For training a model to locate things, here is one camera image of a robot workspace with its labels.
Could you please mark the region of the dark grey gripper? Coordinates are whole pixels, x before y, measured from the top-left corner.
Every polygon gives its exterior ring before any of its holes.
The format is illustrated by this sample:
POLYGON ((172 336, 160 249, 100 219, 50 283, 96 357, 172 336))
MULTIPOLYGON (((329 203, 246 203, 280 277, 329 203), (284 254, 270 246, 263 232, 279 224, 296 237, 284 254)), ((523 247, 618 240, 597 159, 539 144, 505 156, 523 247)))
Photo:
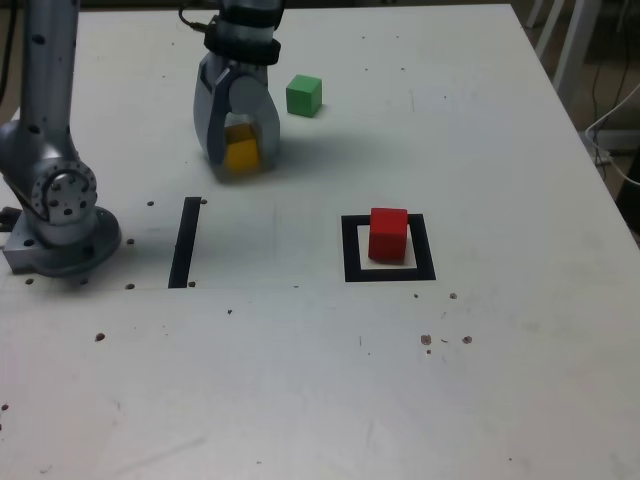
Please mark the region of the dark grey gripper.
POLYGON ((223 173, 226 151, 229 171, 261 171, 273 166, 280 144, 280 120, 268 85, 267 66, 215 54, 207 54, 200 62, 194 126, 216 176, 223 173))

